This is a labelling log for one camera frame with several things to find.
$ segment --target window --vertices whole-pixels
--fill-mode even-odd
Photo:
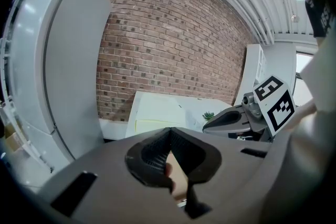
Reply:
[[[304,105],[312,99],[312,95],[300,75],[300,72],[305,68],[312,58],[312,55],[302,54],[299,52],[296,54],[296,80],[293,99],[295,105],[297,106]]]

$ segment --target black slot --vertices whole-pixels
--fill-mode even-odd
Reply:
[[[89,190],[97,176],[93,173],[81,173],[52,203],[51,206],[70,217]]]
[[[252,148],[244,148],[240,152],[245,153],[247,155],[259,157],[259,158],[265,158],[267,155],[267,152],[265,151],[254,150]]]

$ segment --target green plant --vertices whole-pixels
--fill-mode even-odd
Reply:
[[[204,115],[203,115],[203,118],[206,121],[209,121],[214,115],[215,115],[215,113],[205,112]]]

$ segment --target ceiling beam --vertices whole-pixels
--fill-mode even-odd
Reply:
[[[312,35],[305,34],[274,34],[274,41],[304,43],[317,46],[316,39]]]

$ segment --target brick wall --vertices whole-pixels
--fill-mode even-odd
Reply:
[[[127,121],[136,90],[232,104],[253,37],[224,0],[111,0],[97,67],[100,117]]]

